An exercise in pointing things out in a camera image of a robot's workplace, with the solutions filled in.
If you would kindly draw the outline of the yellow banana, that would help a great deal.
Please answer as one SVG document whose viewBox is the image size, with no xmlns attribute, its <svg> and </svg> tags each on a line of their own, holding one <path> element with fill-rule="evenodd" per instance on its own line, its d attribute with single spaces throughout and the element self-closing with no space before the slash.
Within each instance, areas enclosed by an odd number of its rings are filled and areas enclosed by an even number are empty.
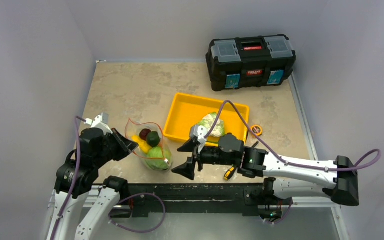
<svg viewBox="0 0 384 240">
<path fill-rule="evenodd" d="M 133 135 L 131 139 L 138 144 L 140 150 L 144 154 L 148 154 L 149 151 L 152 149 L 152 147 L 146 142 L 146 140 L 140 139 L 138 135 Z"/>
</svg>

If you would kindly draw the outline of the dark red plum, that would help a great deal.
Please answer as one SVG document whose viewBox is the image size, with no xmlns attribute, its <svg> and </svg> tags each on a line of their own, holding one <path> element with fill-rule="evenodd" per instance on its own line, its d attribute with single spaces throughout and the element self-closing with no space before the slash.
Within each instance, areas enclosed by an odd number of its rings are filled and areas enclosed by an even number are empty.
<svg viewBox="0 0 384 240">
<path fill-rule="evenodd" d="M 142 129 L 141 131 L 140 131 L 140 133 L 139 133 L 139 137 L 140 137 L 140 139 L 142 139 L 142 140 L 146 140 L 147 139 L 147 136 L 148 136 L 148 134 L 149 133 L 151 133 L 152 131 L 150 130 L 150 129 L 148 129 L 148 128 L 144 128 L 144 129 Z"/>
</svg>

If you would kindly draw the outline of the clear orange zip bag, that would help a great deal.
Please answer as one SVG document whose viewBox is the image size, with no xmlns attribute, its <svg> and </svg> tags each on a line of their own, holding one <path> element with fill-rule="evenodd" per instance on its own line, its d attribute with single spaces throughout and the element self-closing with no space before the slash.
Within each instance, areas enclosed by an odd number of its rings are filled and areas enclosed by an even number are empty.
<svg viewBox="0 0 384 240">
<path fill-rule="evenodd" d="M 153 171 L 168 171 L 173 165 L 172 152 L 162 128 L 155 122 L 140 123 L 128 120 L 125 137 L 138 144 L 133 153 Z"/>
</svg>

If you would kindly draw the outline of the dark green avocado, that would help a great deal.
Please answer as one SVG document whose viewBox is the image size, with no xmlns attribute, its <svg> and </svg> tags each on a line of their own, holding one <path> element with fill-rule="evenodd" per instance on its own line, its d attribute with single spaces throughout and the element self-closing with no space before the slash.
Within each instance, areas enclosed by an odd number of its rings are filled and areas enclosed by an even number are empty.
<svg viewBox="0 0 384 240">
<path fill-rule="evenodd" d="M 157 147 L 161 143 L 160 135 L 157 131 L 151 131 L 146 136 L 146 142 L 152 148 Z"/>
</svg>

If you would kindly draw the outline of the green cabbage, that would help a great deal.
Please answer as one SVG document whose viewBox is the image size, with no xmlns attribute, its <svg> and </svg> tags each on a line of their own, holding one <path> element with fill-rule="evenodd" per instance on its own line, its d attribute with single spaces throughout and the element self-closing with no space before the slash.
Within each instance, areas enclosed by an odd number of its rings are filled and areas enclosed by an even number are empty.
<svg viewBox="0 0 384 240">
<path fill-rule="evenodd" d="M 172 165 L 172 153 L 167 147 L 153 147 L 147 154 L 145 164 L 151 170 L 166 171 Z"/>
</svg>

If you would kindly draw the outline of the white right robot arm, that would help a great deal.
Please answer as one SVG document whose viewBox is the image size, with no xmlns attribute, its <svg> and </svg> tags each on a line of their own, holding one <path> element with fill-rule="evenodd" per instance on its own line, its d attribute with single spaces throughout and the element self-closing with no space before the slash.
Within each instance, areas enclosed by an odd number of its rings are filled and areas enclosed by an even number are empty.
<svg viewBox="0 0 384 240">
<path fill-rule="evenodd" d="M 245 146 L 230 133 L 221 137 L 217 146 L 205 146 L 194 136 L 178 152 L 191 156 L 173 168 L 173 173 L 194 180 L 195 171 L 201 171 L 205 164 L 234 166 L 244 177 L 264 178 L 260 196 L 268 204 L 292 197 L 324 197 L 351 207 L 360 204 L 358 172 L 345 156 L 328 161 L 276 158 L 266 150 Z"/>
</svg>

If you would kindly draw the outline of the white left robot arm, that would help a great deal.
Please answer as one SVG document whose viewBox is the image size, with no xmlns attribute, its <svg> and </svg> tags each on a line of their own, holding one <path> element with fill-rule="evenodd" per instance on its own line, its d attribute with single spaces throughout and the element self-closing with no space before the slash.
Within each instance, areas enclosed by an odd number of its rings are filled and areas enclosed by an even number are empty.
<svg viewBox="0 0 384 240">
<path fill-rule="evenodd" d="M 139 145 L 115 128 L 109 131 L 91 127 L 77 133 L 76 148 L 56 172 L 55 205 L 48 240 L 72 240 L 81 210 L 99 176 L 99 169 L 110 161 L 121 161 Z"/>
</svg>

